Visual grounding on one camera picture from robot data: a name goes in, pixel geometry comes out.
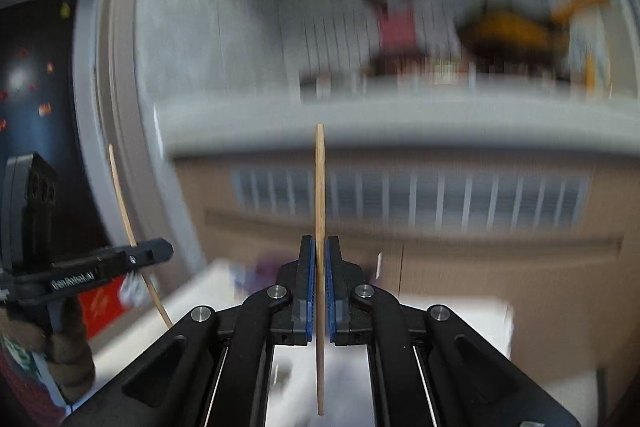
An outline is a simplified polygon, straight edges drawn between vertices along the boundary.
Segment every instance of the silver pivot screw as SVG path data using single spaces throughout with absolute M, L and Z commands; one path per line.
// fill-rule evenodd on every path
M 274 284 L 267 290 L 267 295 L 272 299 L 282 299 L 286 294 L 287 289 L 284 286 L 280 286 L 279 284 Z
M 373 286 L 369 284 L 359 284 L 356 286 L 354 290 L 358 297 L 362 297 L 363 299 L 368 299 L 373 295 Z
M 446 321 L 451 316 L 451 312 L 449 308 L 442 305 L 437 305 L 431 308 L 431 317 L 436 319 L 438 322 Z
M 191 318 L 196 322 L 204 322 L 211 316 L 211 309 L 206 306 L 198 306 L 191 310 Z

